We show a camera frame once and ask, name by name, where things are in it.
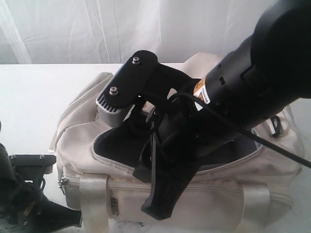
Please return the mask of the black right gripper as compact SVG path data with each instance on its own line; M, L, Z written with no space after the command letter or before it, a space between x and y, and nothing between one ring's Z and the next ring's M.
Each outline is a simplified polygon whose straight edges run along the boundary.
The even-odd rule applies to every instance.
M203 169L222 166L243 157L243 138L219 119L219 116L238 124L241 113L233 102L214 101L207 109L185 93L168 99L167 109L161 110L146 102L153 115L153 140L144 145L133 176L143 183L151 183L149 197L141 211L156 220L172 216L174 207L197 172L196 167L178 167L164 171L157 168L158 160L164 168L194 162Z

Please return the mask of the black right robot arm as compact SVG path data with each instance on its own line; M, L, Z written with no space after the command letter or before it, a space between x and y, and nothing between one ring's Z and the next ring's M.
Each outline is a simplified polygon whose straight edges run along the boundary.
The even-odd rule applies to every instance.
M244 135L287 158L310 162L251 133L286 105L311 96L311 3L279 0L255 30L204 78L194 95L188 81L160 114L151 149L144 149L134 176L151 160L151 192L141 210L156 220L170 218L174 206L209 155Z

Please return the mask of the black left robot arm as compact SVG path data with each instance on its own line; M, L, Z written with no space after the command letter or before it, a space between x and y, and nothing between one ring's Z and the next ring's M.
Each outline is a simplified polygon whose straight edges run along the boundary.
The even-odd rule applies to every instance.
M82 226L82 213L49 200L45 175L56 157L49 154L12 154L0 146L0 231L54 233Z

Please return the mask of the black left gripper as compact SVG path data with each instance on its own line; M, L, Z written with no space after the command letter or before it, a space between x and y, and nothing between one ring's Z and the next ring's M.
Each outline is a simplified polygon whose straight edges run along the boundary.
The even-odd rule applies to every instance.
M15 170L0 172L0 231L44 233L82 226L81 211L50 201L43 195L44 174L29 182Z

